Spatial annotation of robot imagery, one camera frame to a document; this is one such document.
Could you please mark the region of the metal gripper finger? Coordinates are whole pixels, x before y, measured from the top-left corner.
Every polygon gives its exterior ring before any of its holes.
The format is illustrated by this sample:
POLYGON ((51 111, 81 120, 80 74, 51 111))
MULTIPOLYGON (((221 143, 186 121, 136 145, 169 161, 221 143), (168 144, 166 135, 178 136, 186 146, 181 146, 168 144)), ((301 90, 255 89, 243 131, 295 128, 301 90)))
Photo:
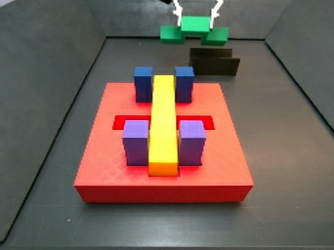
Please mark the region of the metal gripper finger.
POLYGON ((174 10, 173 10, 172 13, 177 17, 176 26, 180 26, 180 24, 181 24, 182 7, 178 4, 178 0, 172 0, 172 4, 173 4, 173 7, 174 7, 174 10))
POLYGON ((216 0, 213 7, 209 10, 209 28, 213 27, 213 21, 218 17, 218 10, 224 3, 224 0, 216 0))

